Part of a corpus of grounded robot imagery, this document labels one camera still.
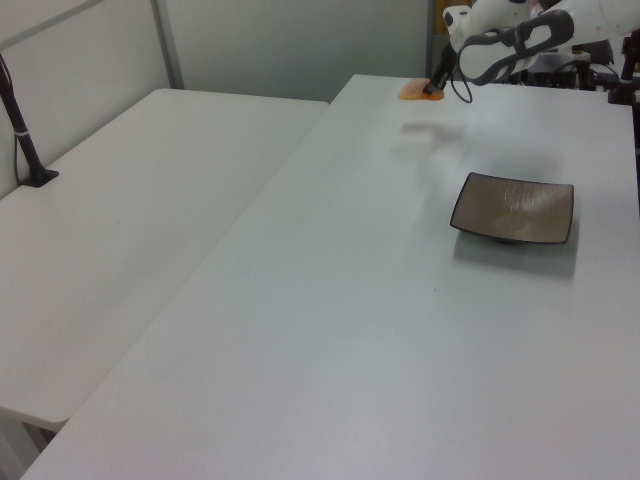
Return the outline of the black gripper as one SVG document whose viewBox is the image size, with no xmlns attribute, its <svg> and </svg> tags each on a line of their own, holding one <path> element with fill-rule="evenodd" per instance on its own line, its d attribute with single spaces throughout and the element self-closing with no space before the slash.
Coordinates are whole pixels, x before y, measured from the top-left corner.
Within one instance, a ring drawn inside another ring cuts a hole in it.
<svg viewBox="0 0 640 480">
<path fill-rule="evenodd" d="M 451 79 L 458 63 L 458 53 L 448 43 L 441 52 L 440 61 L 433 74 L 433 79 L 423 88 L 423 92 L 430 96 L 443 96 L 447 81 Z"/>
</svg>

